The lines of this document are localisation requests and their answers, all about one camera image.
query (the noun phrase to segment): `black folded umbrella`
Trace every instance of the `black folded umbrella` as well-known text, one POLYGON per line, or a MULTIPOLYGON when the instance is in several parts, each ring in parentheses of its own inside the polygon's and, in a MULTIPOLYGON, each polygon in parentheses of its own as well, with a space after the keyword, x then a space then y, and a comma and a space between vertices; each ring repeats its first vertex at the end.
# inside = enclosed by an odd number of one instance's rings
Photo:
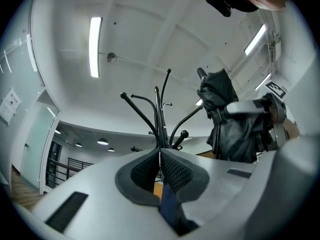
POLYGON ((216 158, 243 163, 256 161, 256 134, 263 130, 263 119, 256 115, 232 118, 224 112, 228 104, 239 101, 227 72, 223 69, 209 73, 198 95, 208 118, 213 120, 214 128, 207 143, 216 158))

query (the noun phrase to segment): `ceiling light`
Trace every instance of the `ceiling light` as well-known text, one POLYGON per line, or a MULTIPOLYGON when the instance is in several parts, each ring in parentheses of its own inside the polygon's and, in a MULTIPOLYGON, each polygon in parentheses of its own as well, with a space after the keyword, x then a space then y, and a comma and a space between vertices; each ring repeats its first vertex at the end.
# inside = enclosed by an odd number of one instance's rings
POLYGON ((100 138, 97 142, 101 145, 109 145, 108 141, 105 138, 100 138))
POLYGON ((49 110, 49 112, 51 113, 51 115, 53 115, 53 118, 55 118, 55 117, 56 117, 55 113, 53 113, 52 110, 51 110, 49 107, 47 107, 47 109, 49 110))
POLYGON ((99 63, 98 63, 98 48, 99 35, 101 27, 101 17, 94 17, 91 19, 90 33, 89 33, 89 64, 91 76, 93 78, 99 77, 99 63))
POLYGON ((196 103, 197 106, 201 106, 202 105, 202 99, 199 99, 196 103))
POLYGON ((251 53, 251 51, 255 48, 255 46, 257 45, 257 43, 259 42, 259 40, 262 38, 262 36, 264 35, 264 33, 266 32, 267 28, 266 25, 263 24, 261 26, 261 28, 259 29, 258 33, 254 36, 254 38, 252 39, 252 41, 249 43, 249 45, 245 48, 244 52, 245 54, 248 56, 249 53, 251 53))
POLYGON ((271 77, 271 73, 269 73, 265 79, 263 79, 263 81, 255 88, 255 90, 258 90, 264 83, 265 81, 267 81, 269 78, 271 77))

